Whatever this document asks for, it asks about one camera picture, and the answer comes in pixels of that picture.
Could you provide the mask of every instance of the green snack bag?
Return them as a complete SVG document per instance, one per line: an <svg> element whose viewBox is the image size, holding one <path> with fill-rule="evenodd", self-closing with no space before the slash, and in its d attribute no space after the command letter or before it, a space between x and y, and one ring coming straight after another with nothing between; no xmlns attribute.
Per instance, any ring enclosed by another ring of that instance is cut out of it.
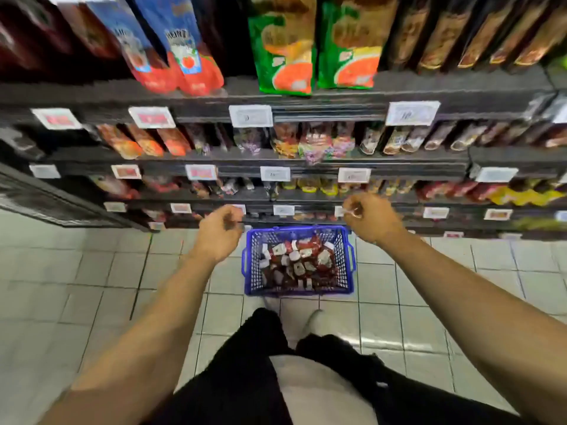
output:
<svg viewBox="0 0 567 425"><path fill-rule="evenodd" d="M260 91L310 95L316 0L251 0L248 18Z"/></svg>
<svg viewBox="0 0 567 425"><path fill-rule="evenodd" d="M322 4L321 88L374 86L398 0L327 0Z"/></svg>

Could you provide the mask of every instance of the tiled floor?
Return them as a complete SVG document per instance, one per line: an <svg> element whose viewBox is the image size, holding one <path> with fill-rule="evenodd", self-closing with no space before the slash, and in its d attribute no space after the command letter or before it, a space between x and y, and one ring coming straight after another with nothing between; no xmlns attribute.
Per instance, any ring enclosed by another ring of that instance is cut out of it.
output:
<svg viewBox="0 0 567 425"><path fill-rule="evenodd" d="M187 252L195 231L62 229L0 213L0 424L34 423L76 373L129 326ZM567 323L567 242L433 238L433 247ZM317 308L330 332L394 370L509 408L393 260L355 240L357 289L344 297L270 300L290 344ZM257 307L243 295L239 248L213 272L179 385L201 372Z"/></svg>

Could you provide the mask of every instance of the shopping basket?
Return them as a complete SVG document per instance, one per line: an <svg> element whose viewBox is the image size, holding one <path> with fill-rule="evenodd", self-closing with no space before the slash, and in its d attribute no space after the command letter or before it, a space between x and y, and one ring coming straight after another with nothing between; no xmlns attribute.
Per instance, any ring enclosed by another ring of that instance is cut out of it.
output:
<svg viewBox="0 0 567 425"><path fill-rule="evenodd" d="M321 242L329 241L335 246L335 261L337 265L337 285L316 290L266 288L262 283L260 260L262 259L262 244L277 244L286 240L299 240L318 234ZM245 277L246 295L326 295L354 292L353 272L356 271L354 249L348 240L346 228L341 225L308 225L286 228L251 229L246 234L246 247L242 251L242 275Z"/></svg>

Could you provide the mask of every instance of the hand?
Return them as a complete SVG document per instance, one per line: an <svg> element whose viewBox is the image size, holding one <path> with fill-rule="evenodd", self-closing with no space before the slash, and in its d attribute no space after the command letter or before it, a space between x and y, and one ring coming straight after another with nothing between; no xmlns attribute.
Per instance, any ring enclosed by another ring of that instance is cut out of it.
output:
<svg viewBox="0 0 567 425"><path fill-rule="evenodd" d="M197 241L192 252L214 264L224 261L238 246L242 235L242 210L225 205L199 222Z"/></svg>
<svg viewBox="0 0 567 425"><path fill-rule="evenodd" d="M362 214L361 218L357 218L345 213L344 219L358 237L369 243L382 247L396 236L408 232L390 202L372 192L351 195L344 201L343 208Z"/></svg>

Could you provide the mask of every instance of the price tag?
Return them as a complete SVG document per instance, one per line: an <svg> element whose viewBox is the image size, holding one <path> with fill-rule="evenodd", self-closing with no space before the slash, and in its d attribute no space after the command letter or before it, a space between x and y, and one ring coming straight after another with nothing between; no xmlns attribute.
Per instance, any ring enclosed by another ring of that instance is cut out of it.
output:
<svg viewBox="0 0 567 425"><path fill-rule="evenodd" d="M53 164L30 164L33 177L38 179L60 179L61 175Z"/></svg>
<svg viewBox="0 0 567 425"><path fill-rule="evenodd" d="M335 217L342 218L345 215L345 209L342 206L335 206Z"/></svg>
<svg viewBox="0 0 567 425"><path fill-rule="evenodd" d="M464 232L462 231L445 231L443 237L447 238L461 238L464 237Z"/></svg>
<svg viewBox="0 0 567 425"><path fill-rule="evenodd" d="M567 210L555 212L555 220L559 222L567 222Z"/></svg>
<svg viewBox="0 0 567 425"><path fill-rule="evenodd" d="M31 109L35 117L48 130L82 130L83 125L77 121L69 109Z"/></svg>
<svg viewBox="0 0 567 425"><path fill-rule="evenodd" d="M290 182L291 169L289 167L260 167L260 177L266 182Z"/></svg>
<svg viewBox="0 0 567 425"><path fill-rule="evenodd" d="M424 219L447 219L449 207L425 207L423 209Z"/></svg>
<svg viewBox="0 0 567 425"><path fill-rule="evenodd" d="M164 229L166 229L166 225L163 222L148 222L147 223L148 227L150 227L150 229L153 229L155 231L162 231Z"/></svg>
<svg viewBox="0 0 567 425"><path fill-rule="evenodd" d="M167 107L129 107L128 112L139 128L175 128Z"/></svg>
<svg viewBox="0 0 567 425"><path fill-rule="evenodd" d="M236 128L273 127L272 107L252 104L229 106L230 122Z"/></svg>
<svg viewBox="0 0 567 425"><path fill-rule="evenodd" d="M126 205L117 201L107 201L104 203L107 212L126 213Z"/></svg>
<svg viewBox="0 0 567 425"><path fill-rule="evenodd" d="M140 169L136 164L111 165L114 177L117 179L141 179Z"/></svg>
<svg viewBox="0 0 567 425"><path fill-rule="evenodd" d="M514 211L505 208L489 208L484 214L484 220L510 220Z"/></svg>
<svg viewBox="0 0 567 425"><path fill-rule="evenodd" d="M431 125L441 103L439 101L391 102L386 125Z"/></svg>
<svg viewBox="0 0 567 425"><path fill-rule="evenodd" d="M275 216L293 216L295 214L295 206L274 205Z"/></svg>
<svg viewBox="0 0 567 425"><path fill-rule="evenodd" d="M231 206L233 207L238 207L240 210L242 210L242 214L246 214L246 205L244 204L231 204Z"/></svg>
<svg viewBox="0 0 567 425"><path fill-rule="evenodd" d="M346 184L367 184L370 172L370 168L339 168L338 181Z"/></svg>
<svg viewBox="0 0 567 425"><path fill-rule="evenodd" d="M170 203L172 213L193 213L188 203Z"/></svg>
<svg viewBox="0 0 567 425"><path fill-rule="evenodd" d="M553 120L553 123L567 123L567 104L563 104Z"/></svg>
<svg viewBox="0 0 567 425"><path fill-rule="evenodd" d="M216 180L216 165L187 164L185 170L189 180Z"/></svg>
<svg viewBox="0 0 567 425"><path fill-rule="evenodd" d="M480 167L475 164L471 169L470 177L477 182L508 183L518 171L518 168L512 167Z"/></svg>
<svg viewBox="0 0 567 425"><path fill-rule="evenodd" d="M498 235L503 240L521 240L522 233L519 232L503 232Z"/></svg>

